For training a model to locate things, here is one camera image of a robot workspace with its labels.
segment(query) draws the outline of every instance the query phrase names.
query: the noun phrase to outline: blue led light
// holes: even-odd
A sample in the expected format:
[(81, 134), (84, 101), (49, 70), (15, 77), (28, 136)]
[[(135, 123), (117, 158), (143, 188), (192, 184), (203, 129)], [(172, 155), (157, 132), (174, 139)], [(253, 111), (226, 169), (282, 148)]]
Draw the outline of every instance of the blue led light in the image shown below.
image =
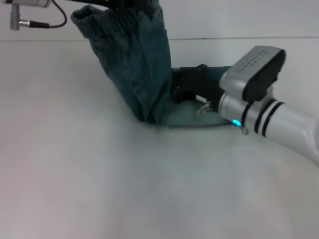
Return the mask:
[(235, 125), (237, 125), (237, 126), (241, 126), (241, 122), (239, 122), (238, 120), (233, 120), (233, 123), (235, 124)]

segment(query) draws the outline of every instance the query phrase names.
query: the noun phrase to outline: cable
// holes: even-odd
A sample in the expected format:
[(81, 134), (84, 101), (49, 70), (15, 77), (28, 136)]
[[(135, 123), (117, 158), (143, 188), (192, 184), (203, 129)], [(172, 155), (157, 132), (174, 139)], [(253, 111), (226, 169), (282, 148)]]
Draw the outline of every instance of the cable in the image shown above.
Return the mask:
[(65, 14), (65, 12), (63, 11), (63, 9), (55, 2), (55, 0), (52, 0), (53, 4), (61, 11), (61, 13), (63, 14), (64, 16), (64, 22), (62, 24), (59, 24), (59, 25), (53, 25), (53, 26), (49, 26), (49, 28), (60, 28), (60, 27), (63, 27), (67, 21), (68, 21), (68, 18)]

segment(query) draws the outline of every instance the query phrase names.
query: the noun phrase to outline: jeans seam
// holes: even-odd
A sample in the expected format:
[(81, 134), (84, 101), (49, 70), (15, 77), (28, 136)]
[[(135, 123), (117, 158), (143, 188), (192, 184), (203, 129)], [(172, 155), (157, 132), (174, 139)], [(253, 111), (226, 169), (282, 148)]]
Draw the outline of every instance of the jeans seam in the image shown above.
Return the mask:
[(140, 96), (137, 94), (137, 92), (135, 91), (134, 87), (132, 86), (132, 84), (130, 83), (127, 75), (126, 75), (126, 71), (125, 71), (125, 67), (123, 65), (123, 72), (124, 72), (124, 76), (126, 81), (128, 82), (128, 84), (130, 85), (131, 89), (134, 91), (135, 95), (138, 97), (138, 99), (140, 100), (140, 102), (142, 103), (144, 109), (146, 110), (147, 114), (149, 114), (150, 112), (148, 111), (147, 107), (145, 106), (144, 102), (142, 101), (142, 99), (140, 98)]
[(152, 77), (152, 75), (151, 75), (150, 67), (149, 67), (148, 61), (146, 60), (146, 56), (145, 56), (144, 50), (142, 49), (141, 42), (140, 42), (140, 38), (139, 38), (138, 35), (135, 36), (135, 37), (137, 38), (137, 42), (138, 42), (137, 45), (138, 45), (138, 47), (139, 47), (140, 52), (142, 53), (143, 61), (144, 61), (145, 65), (146, 65), (146, 69), (147, 69), (147, 72), (148, 72), (148, 75), (149, 75), (149, 77), (150, 77), (150, 81), (151, 81), (151, 84), (152, 84), (152, 88), (151, 88), (151, 92), (152, 92), (151, 99), (152, 99), (152, 100), (150, 101), (149, 99), (147, 99), (148, 104), (149, 104), (149, 105), (152, 105), (153, 102), (154, 102), (154, 95), (153, 95), (154, 92), (153, 92), (153, 90), (154, 90), (154, 88), (156, 88), (156, 84), (154, 83), (153, 77)]

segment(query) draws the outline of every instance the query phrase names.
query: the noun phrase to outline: white backdrop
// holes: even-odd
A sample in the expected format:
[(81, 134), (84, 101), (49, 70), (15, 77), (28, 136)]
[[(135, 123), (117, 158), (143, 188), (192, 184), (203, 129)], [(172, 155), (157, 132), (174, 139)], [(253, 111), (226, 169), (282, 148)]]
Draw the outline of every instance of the white backdrop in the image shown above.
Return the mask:
[[(57, 0), (67, 15), (83, 3)], [(170, 39), (227, 37), (319, 36), (317, 0), (160, 0)], [(0, 40), (79, 40), (75, 25), (62, 29), (9, 30), (10, 7), (0, 5)], [(37, 11), (21, 7), (21, 19), (59, 24), (63, 21), (54, 6)]]
[[(318, 35), (315, 0), (161, 3), (170, 38)], [(13, 32), (9, 12), (0, 5), (1, 239), (318, 239), (309, 160), (231, 126), (139, 123), (71, 22)], [(61, 21), (53, 6), (21, 14)], [(169, 43), (174, 67), (284, 48), (276, 98), (319, 116), (319, 39)]]

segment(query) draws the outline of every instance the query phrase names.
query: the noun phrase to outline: blue denim fabric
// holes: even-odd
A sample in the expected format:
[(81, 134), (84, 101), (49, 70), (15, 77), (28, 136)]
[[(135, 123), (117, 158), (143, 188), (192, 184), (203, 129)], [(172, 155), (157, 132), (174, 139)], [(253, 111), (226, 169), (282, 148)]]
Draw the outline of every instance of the blue denim fabric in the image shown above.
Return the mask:
[[(216, 113), (198, 117), (197, 102), (170, 100), (170, 51), (158, 0), (150, 0), (144, 10), (102, 11), (87, 5), (71, 19), (138, 120), (171, 126), (228, 122)], [(227, 69), (211, 68), (211, 74), (219, 79)]]

